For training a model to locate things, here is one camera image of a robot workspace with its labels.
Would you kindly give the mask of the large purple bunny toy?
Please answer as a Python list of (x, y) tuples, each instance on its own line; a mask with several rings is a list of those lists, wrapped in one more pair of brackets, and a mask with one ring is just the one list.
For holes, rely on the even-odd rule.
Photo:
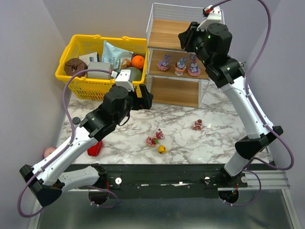
[(190, 54), (190, 59), (191, 59), (191, 63), (189, 65), (189, 68), (188, 68), (188, 74), (191, 76), (191, 77), (197, 77), (200, 75), (201, 73), (201, 70), (200, 70), (200, 67), (196, 61), (197, 59), (197, 56), (196, 54), (194, 53), (191, 53)]

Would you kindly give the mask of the yellow duck toy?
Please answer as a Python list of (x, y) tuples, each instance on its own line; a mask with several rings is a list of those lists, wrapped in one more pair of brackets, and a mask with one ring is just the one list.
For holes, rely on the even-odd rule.
[(158, 153), (165, 154), (166, 153), (166, 147), (163, 146), (163, 145), (159, 146)]

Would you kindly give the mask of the red white figure toy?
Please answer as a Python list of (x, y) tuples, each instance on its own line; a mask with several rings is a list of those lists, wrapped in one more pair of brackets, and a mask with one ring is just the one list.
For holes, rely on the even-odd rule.
[(202, 119), (198, 119), (195, 121), (193, 130), (202, 130)]

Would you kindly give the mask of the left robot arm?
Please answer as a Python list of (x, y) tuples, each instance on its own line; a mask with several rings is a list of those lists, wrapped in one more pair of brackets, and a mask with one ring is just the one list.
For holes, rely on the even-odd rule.
[(153, 95), (144, 84), (140, 85), (141, 97), (122, 86), (114, 86), (104, 96), (103, 103), (89, 112), (72, 135), (41, 162), (24, 165), (20, 174), (42, 207), (56, 201), (64, 191), (93, 186), (106, 179), (106, 172), (97, 164), (66, 173), (65, 170), (85, 151), (95, 146), (116, 126), (128, 120), (131, 110), (149, 110)]

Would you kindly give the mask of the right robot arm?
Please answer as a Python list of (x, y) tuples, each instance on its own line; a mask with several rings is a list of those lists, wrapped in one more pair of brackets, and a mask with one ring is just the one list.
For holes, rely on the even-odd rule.
[(199, 23), (191, 22), (188, 29), (178, 35), (181, 48), (196, 54), (208, 77), (231, 101), (246, 130), (246, 136), (235, 143), (235, 153), (223, 168), (227, 176), (234, 177), (284, 131), (266, 118), (271, 126), (268, 130), (260, 118), (264, 113), (256, 99), (253, 98), (254, 103), (251, 103), (251, 90), (245, 86), (244, 70), (236, 59), (228, 55), (232, 34), (227, 26), (212, 23), (203, 30), (198, 26)]

